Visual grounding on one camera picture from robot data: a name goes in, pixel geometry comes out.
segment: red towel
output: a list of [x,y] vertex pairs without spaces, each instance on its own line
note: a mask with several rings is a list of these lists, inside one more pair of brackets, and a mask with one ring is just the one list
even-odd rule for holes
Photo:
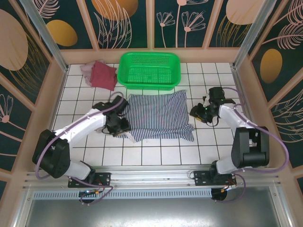
[[96,61],[90,78],[92,87],[101,87],[113,91],[117,83],[116,68]]

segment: white tiled floor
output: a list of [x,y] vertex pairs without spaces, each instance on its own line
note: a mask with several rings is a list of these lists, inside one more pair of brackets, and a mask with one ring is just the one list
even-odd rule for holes
[[[127,90],[119,83],[115,91],[121,91],[128,97],[130,94],[161,95],[186,90],[189,112],[193,106],[202,102],[202,97],[209,88],[235,88],[228,63],[182,63],[181,73],[181,82],[172,91]],[[93,104],[106,102],[111,93],[106,89],[88,87],[80,65],[71,65],[53,129],[62,128],[79,119]],[[225,96],[239,103],[236,92],[225,90]],[[143,140],[133,144],[129,139],[113,138],[94,131],[75,145],[71,159],[83,160],[92,166],[191,165],[210,164],[230,155],[233,134],[222,119],[215,127],[191,116],[189,123],[196,129],[193,131],[193,142],[183,139]]]

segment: robotic arm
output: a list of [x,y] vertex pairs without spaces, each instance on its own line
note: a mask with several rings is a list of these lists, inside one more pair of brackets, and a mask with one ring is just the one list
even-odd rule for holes
[[269,163],[268,135],[249,126],[249,120],[235,112],[235,102],[225,98],[222,87],[209,89],[209,99],[203,97],[203,100],[204,104],[193,107],[190,115],[204,123],[212,123],[214,117],[219,117],[228,123],[234,134],[231,156],[213,162],[210,176],[229,174],[243,167],[266,166]]
[[[121,105],[112,111],[101,113],[110,107],[115,106],[120,102],[122,97],[117,96],[113,102],[97,103],[83,117],[72,124],[56,130],[54,132],[45,130],[40,134],[34,155],[33,162],[38,163],[40,155],[46,145],[57,135],[61,134],[69,127],[73,127],[58,138],[51,147],[46,151],[42,158],[40,167],[45,170],[53,178],[59,178],[63,175],[76,177],[84,180],[87,183],[92,183],[95,180],[95,170],[88,164],[79,161],[72,161],[70,158],[70,150],[79,140],[90,132],[100,127],[106,127],[110,134],[117,136],[122,132],[130,130],[128,121],[121,118],[121,114],[128,105],[128,102],[123,99]],[[89,117],[91,114],[100,112],[99,114]]]

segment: folded cloth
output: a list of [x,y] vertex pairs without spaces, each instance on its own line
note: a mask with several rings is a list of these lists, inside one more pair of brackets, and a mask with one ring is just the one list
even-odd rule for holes
[[131,95],[128,103],[125,118],[136,142],[178,138],[194,141],[194,128],[188,123],[185,90],[159,96]]
[[[92,72],[92,69],[93,69],[93,66],[95,64],[96,61],[92,61],[90,63],[87,63],[85,65],[81,65],[80,66],[80,69],[82,71],[82,74],[85,78],[85,83],[91,87],[91,72]],[[101,63],[104,63],[105,64],[105,61],[104,60],[98,60],[98,62],[101,62]]]
[[91,86],[113,91],[118,82],[116,69],[96,61],[91,72]]

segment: green basket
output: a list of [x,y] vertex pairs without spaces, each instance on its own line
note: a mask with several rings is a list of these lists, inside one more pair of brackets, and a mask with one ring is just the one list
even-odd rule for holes
[[125,53],[118,81],[127,89],[172,90],[181,81],[180,59],[173,53]]

